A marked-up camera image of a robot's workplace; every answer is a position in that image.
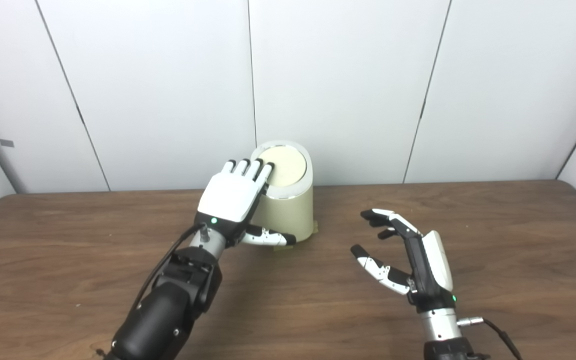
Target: robotic hand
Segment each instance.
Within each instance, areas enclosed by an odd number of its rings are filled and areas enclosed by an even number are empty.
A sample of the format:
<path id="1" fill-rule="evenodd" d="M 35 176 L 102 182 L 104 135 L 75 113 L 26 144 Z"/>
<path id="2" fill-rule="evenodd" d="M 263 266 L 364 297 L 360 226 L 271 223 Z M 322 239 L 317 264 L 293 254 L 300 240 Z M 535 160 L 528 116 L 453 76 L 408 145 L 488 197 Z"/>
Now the robotic hand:
<path id="1" fill-rule="evenodd" d="M 399 235 L 404 241 L 411 273 L 385 265 L 355 244 L 350 248 L 359 264 L 379 283 L 392 291 L 407 296 L 410 305 L 421 316 L 426 342 L 424 360 L 484 360 L 488 355 L 474 353 L 470 342 L 462 336 L 460 328 L 485 322 L 491 326 L 519 360 L 521 355 L 508 337 L 490 321 L 482 317 L 457 320 L 453 296 L 453 277 L 446 252 L 437 231 L 423 235 L 417 228 L 391 210 L 370 209 L 361 212 L 370 226 L 385 226 L 377 237 L 387 239 Z"/>
<path id="2" fill-rule="evenodd" d="M 262 160 L 226 162 L 204 190 L 194 225 L 170 248 L 148 276 L 128 317 L 117 330 L 106 360 L 173 360 L 196 319 L 210 309 L 222 282 L 218 260 L 226 248 L 244 242 L 286 246 L 294 235 L 250 225 L 274 165 Z M 189 246 L 179 244 L 194 234 Z M 151 292 L 142 299 L 148 284 Z"/>

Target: silver metal cylinder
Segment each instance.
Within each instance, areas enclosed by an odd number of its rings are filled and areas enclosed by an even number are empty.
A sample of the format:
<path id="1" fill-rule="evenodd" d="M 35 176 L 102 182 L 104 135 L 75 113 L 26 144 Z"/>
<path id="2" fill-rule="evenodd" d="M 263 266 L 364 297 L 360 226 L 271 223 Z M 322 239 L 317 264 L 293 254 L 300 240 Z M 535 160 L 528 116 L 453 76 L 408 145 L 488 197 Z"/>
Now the silver metal cylinder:
<path id="1" fill-rule="evenodd" d="M 460 338 L 462 331 L 457 326 L 454 309 L 437 309 L 420 314 L 425 338 L 428 342 L 441 342 Z"/>
<path id="2" fill-rule="evenodd" d="M 219 260 L 226 249 L 226 238 L 221 235 L 218 231 L 212 230 L 212 228 L 202 228 L 194 233 L 190 245 L 195 248 L 203 248 L 208 253 L 211 253 L 215 259 Z"/>

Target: black arm segment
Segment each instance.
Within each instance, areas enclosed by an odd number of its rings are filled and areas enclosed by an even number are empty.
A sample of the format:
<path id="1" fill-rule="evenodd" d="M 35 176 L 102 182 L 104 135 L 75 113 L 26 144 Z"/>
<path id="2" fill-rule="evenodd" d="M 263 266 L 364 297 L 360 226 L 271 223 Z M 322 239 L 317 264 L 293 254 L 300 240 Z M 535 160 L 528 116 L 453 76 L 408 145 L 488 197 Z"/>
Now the black arm segment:
<path id="1" fill-rule="evenodd" d="M 105 360 L 174 360 L 221 282 L 217 259 L 208 251 L 194 246 L 175 251 L 115 333 Z"/>
<path id="2" fill-rule="evenodd" d="M 106 360 L 172 360 L 195 323 L 190 297 L 171 282 L 155 287 L 132 310 L 112 340 Z"/>

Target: cable connector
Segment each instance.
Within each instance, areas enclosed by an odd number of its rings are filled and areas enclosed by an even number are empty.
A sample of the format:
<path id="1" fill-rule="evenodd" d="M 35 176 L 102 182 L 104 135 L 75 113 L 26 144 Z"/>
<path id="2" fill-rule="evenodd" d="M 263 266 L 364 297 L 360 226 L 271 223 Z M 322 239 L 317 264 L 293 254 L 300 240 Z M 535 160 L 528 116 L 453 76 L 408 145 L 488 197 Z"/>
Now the cable connector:
<path id="1" fill-rule="evenodd" d="M 460 328 L 465 328 L 466 326 L 473 326 L 482 324 L 484 322 L 484 318 L 481 316 L 475 317 L 464 317 L 463 319 L 457 320 L 457 326 Z"/>

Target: wooden table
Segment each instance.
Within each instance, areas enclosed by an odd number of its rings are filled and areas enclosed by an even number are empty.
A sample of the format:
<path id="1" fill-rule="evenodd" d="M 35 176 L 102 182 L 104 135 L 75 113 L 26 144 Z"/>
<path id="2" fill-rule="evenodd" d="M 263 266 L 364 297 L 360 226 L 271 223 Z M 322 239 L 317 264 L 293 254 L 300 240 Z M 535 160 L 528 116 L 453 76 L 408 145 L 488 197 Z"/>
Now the wooden table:
<path id="1" fill-rule="evenodd" d="M 0 359 L 100 359 L 146 275 L 192 220 L 201 191 L 16 194 L 0 200 Z M 386 208 L 441 233 L 457 314 L 510 333 L 526 360 L 576 359 L 576 191 L 564 182 L 331 186 L 315 189 L 319 232 L 291 250 L 242 244 L 179 359 L 422 358 L 404 297 L 349 248 L 407 268 L 359 211 Z M 476 351 L 512 356 L 487 328 Z"/>

